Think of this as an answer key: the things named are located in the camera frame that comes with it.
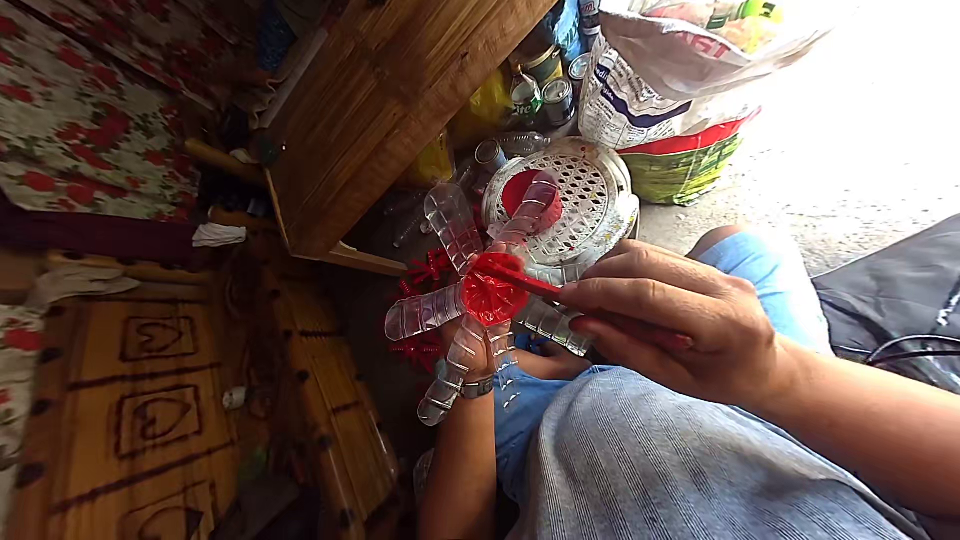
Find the watch strap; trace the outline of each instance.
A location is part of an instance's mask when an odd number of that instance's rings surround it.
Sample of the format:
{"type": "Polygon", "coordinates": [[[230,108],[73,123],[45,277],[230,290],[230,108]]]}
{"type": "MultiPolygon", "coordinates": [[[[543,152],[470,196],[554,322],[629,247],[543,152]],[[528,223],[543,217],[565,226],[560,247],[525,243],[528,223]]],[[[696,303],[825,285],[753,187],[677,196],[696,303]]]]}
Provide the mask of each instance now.
{"type": "Polygon", "coordinates": [[[493,375],[476,382],[464,382],[460,388],[460,395],[468,400],[475,400],[493,392],[493,375]]]}

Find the red paintbrush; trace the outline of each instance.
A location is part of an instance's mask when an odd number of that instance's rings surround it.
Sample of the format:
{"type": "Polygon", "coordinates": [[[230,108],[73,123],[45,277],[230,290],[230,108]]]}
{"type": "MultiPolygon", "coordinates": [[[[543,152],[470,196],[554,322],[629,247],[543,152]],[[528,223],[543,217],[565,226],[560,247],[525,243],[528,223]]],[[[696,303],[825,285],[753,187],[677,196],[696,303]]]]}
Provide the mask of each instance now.
{"type": "MultiPolygon", "coordinates": [[[[507,282],[513,286],[519,287],[531,294],[536,294],[541,296],[551,302],[560,303],[560,288],[556,287],[548,282],[542,282],[536,278],[531,278],[526,274],[521,274],[515,270],[509,268],[504,268],[499,264],[496,264],[486,258],[480,257],[477,260],[476,266],[473,267],[474,272],[479,272],[481,274],[487,274],[494,278],[497,278],[503,282],[507,282]]],[[[643,321],[638,321],[632,317],[627,317],[626,315],[621,315],[619,313],[613,313],[605,309],[596,309],[584,312],[585,315],[599,319],[606,323],[610,323],[615,327],[623,330],[629,335],[659,345],[663,349],[669,351],[687,351],[693,348],[693,338],[688,335],[671,331],[646,323],[643,321]]]]}

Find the red plastic cup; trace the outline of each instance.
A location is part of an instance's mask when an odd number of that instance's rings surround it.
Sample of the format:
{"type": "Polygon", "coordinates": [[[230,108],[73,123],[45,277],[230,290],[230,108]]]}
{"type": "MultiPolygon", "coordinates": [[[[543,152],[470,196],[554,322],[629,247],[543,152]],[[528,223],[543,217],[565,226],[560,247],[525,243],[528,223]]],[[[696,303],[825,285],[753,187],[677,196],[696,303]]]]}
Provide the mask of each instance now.
{"type": "MultiPolygon", "coordinates": [[[[516,173],[503,186],[500,201],[503,203],[503,208],[507,210],[507,215],[514,217],[516,209],[520,208],[520,204],[523,203],[523,195],[539,173],[538,169],[516,173]]],[[[557,223],[563,214],[564,202],[560,200],[560,190],[557,189],[557,195],[554,196],[553,203],[543,211],[543,215],[540,217],[540,231],[553,227],[553,224],[557,223]]]]}

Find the yellow plastic bag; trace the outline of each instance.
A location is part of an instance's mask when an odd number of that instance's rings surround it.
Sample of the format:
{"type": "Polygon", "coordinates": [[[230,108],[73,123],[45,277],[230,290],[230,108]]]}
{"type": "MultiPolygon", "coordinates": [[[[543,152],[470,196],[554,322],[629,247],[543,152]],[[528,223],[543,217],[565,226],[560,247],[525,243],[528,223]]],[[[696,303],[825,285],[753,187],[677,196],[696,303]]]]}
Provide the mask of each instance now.
{"type": "Polygon", "coordinates": [[[510,81],[503,74],[503,69],[497,67],[450,120],[451,144],[454,148],[463,149],[490,138],[503,127],[513,109],[510,81]]]}
{"type": "Polygon", "coordinates": [[[420,150],[397,185],[430,188],[436,184],[449,182],[453,178],[453,152],[447,144],[447,139],[448,135],[444,128],[437,138],[420,150]]]}

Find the light blue pants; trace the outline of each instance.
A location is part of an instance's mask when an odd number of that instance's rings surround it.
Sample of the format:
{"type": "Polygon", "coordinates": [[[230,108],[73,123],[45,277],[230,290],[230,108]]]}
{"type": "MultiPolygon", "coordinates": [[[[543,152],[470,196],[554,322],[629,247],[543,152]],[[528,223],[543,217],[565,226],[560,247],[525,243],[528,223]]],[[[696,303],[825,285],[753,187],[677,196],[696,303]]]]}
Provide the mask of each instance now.
{"type": "MultiPolygon", "coordinates": [[[[829,353],[827,320],[792,239],[737,233],[707,250],[700,261],[753,283],[777,332],[810,349],[829,353]]],[[[579,378],[608,369],[611,366],[593,366],[579,378]]],[[[514,501],[520,502],[524,492],[530,437],[556,393],[568,384],[569,380],[536,379],[517,366],[495,376],[497,476],[514,501]]]]}

